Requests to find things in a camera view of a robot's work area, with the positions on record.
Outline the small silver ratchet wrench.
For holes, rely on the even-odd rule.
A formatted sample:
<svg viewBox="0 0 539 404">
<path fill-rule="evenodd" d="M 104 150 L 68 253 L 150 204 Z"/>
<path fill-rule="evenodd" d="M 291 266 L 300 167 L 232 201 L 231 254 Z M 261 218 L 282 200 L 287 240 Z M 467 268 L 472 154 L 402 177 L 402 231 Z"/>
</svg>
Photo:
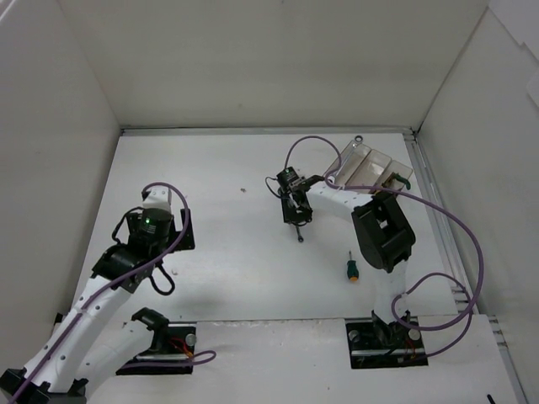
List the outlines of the small silver ratchet wrench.
<svg viewBox="0 0 539 404">
<path fill-rule="evenodd" d="M 296 236 L 297 236 L 297 241 L 299 243 L 303 243 L 304 242 L 304 237 L 302 235 L 302 230 L 301 230 L 302 226 L 295 226 L 295 229 L 296 229 Z"/>
</svg>

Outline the green handled cutters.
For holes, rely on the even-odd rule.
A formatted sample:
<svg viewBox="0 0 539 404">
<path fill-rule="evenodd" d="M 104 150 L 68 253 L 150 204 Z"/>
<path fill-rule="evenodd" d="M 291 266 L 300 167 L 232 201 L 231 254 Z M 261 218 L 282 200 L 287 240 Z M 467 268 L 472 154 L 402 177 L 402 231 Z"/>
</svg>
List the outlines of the green handled cutters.
<svg viewBox="0 0 539 404">
<path fill-rule="evenodd" d="M 399 173 L 392 172 L 387 179 L 382 183 L 384 188 L 388 189 L 396 189 L 396 190 L 410 190 L 411 189 L 411 183 L 409 180 L 403 176 L 401 176 Z"/>
</svg>

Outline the large silver ratchet wrench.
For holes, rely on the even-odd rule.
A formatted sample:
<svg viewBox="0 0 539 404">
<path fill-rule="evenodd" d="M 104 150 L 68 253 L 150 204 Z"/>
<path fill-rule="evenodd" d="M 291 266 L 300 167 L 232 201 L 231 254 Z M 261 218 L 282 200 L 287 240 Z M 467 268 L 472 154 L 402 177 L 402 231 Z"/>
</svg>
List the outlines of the large silver ratchet wrench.
<svg viewBox="0 0 539 404">
<path fill-rule="evenodd" d="M 355 135 L 353 137 L 349 144 L 340 153 L 340 167 L 344 167 L 347 161 L 349 161 L 349 159 L 355 153 L 355 150 L 363 144 L 363 141 L 364 137 L 362 135 Z"/>
</svg>

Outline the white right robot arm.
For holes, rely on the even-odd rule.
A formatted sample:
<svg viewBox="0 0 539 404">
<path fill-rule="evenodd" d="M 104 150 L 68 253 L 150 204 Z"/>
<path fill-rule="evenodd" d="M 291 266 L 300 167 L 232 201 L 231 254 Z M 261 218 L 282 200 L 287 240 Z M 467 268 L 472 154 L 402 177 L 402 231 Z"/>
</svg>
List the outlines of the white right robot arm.
<svg viewBox="0 0 539 404">
<path fill-rule="evenodd" d="M 403 336 L 399 320 L 409 315 L 405 298 L 406 269 L 416 236 L 393 193 L 361 194 L 320 175 L 309 178 L 287 167 L 273 178 L 279 188 L 283 221 L 297 228 L 321 210 L 351 223 L 363 260 L 374 270 L 375 303 L 372 335 L 383 347 Z"/>
</svg>

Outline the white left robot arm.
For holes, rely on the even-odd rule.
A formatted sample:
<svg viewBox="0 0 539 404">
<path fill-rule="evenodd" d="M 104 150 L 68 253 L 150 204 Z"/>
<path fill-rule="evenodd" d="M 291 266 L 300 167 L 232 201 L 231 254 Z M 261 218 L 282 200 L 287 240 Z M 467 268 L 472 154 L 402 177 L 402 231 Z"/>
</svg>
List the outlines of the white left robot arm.
<svg viewBox="0 0 539 404">
<path fill-rule="evenodd" d="M 174 224 L 173 185 L 148 184 L 142 204 L 125 213 L 126 242 L 116 240 L 98 262 L 77 302 L 43 348 L 21 369 L 7 369 L 1 391 L 10 403 L 84 403 L 93 392 L 142 350 L 155 354 L 168 344 L 168 320 L 143 308 L 115 341 L 94 345 L 115 313 L 171 253 L 195 247 L 189 206 Z"/>
</svg>

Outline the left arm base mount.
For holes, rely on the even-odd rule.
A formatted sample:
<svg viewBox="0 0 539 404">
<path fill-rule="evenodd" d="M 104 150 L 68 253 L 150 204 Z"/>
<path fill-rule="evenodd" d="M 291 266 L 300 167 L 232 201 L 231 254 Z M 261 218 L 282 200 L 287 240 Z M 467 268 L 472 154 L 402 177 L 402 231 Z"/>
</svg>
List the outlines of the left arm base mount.
<svg viewBox="0 0 539 404">
<path fill-rule="evenodd" d="M 191 375 L 193 366 L 176 367 L 179 362 L 186 361 L 195 353 L 196 324 L 187 322 L 172 322 L 168 325 L 167 333 L 150 348 L 140 352 L 128 364 L 143 364 L 143 366 L 119 369 L 118 376 L 127 375 Z"/>
</svg>

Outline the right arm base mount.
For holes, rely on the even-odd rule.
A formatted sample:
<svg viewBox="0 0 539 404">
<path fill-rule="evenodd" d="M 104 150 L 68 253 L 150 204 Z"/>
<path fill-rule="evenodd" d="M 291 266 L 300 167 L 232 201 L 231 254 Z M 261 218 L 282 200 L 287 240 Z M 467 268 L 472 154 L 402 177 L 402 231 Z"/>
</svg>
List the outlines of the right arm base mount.
<svg viewBox="0 0 539 404">
<path fill-rule="evenodd" d="M 420 332 L 372 319 L 345 323 L 351 369 L 397 369 L 429 364 Z"/>
</svg>

